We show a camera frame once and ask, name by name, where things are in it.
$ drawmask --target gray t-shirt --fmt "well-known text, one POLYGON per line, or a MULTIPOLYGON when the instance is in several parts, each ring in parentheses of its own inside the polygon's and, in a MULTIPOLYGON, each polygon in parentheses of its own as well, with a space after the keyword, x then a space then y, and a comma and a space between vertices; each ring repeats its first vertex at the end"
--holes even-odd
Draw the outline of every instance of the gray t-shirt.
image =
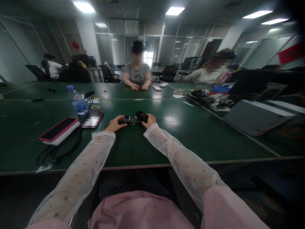
POLYGON ((135 69, 132 62, 129 62, 125 65, 124 72, 129 74, 129 80, 132 83, 145 83, 145 75, 150 72, 148 64, 141 64, 138 70, 135 69))

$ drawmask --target person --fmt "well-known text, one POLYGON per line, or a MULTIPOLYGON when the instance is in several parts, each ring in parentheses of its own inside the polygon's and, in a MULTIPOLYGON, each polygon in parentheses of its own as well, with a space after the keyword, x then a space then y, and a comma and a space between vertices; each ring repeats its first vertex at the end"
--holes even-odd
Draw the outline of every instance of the person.
POLYGON ((234 53, 228 49, 222 49, 216 52, 212 59, 201 66, 200 69, 189 74, 184 81, 193 81, 194 83, 224 83, 229 79, 226 63, 234 59, 234 53))
POLYGON ((59 78, 58 71, 59 71, 60 69, 63 69, 64 67, 63 67, 62 65, 56 63, 56 62, 55 62, 55 57, 52 56, 51 54, 46 53, 46 54, 44 55, 44 59, 48 61, 47 64, 48 64, 49 66, 47 66, 45 60, 42 60, 42 61, 41 61, 42 67, 43 67, 44 69, 46 69, 47 67, 50 67, 50 68, 49 68, 50 77, 51 77, 52 79, 58 79, 58 78, 59 78))
POLYGON ((72 62, 69 63, 69 69, 86 69, 87 66, 81 62, 77 56, 71 56, 72 62))
POLYGON ((134 41, 131 47, 132 62, 124 68, 124 83, 136 91, 140 89, 138 84, 143 84, 141 89, 147 90, 152 82, 149 65, 143 63, 143 52, 143 42, 134 41))
MULTIPOLYGON (((92 191, 115 141, 119 115, 92 140, 71 164, 56 188, 35 210, 28 229, 67 229, 92 191)), ((194 203, 203 212, 201 228, 268 228, 221 180, 218 173, 176 138, 161 129, 148 114, 144 137, 168 157, 194 203)), ((171 200, 147 191, 128 191, 105 197, 88 221, 88 228, 194 228, 171 200)))

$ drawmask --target water bottle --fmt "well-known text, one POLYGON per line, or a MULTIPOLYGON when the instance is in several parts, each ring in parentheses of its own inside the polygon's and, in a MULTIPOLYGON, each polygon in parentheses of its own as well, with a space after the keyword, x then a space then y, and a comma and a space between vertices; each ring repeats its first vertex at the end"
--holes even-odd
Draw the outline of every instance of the water bottle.
POLYGON ((86 104, 80 95, 80 93, 74 89, 74 86, 69 85, 67 86, 68 88, 68 94, 69 94, 69 99, 72 103, 73 108, 76 110, 76 112, 81 115, 83 114, 83 110, 87 109, 86 104))

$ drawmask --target circuit board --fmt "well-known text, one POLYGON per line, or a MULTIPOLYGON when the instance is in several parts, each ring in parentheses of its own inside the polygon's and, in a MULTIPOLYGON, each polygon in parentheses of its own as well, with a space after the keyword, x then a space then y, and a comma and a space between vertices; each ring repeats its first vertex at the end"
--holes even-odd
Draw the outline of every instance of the circuit board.
POLYGON ((125 116, 124 118, 120 118, 118 120, 118 124, 138 125, 141 124, 141 122, 137 116, 133 118, 131 116, 125 116))

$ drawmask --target sheer sleeve with dots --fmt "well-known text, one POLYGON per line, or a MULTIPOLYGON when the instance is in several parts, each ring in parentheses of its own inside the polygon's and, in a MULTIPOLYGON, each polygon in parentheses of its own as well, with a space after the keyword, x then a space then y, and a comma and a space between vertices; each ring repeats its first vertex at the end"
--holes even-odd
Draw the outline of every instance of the sheer sleeve with dots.
POLYGON ((92 140, 75 159, 56 188, 38 206, 29 225, 48 219, 58 219, 69 224, 91 192, 114 140, 114 132, 93 133, 92 140))
POLYGON ((209 188, 227 187, 214 169, 185 148, 176 138, 160 129, 158 124, 151 125, 144 136, 157 150, 168 157, 179 179, 201 211, 203 211, 204 193, 209 188))

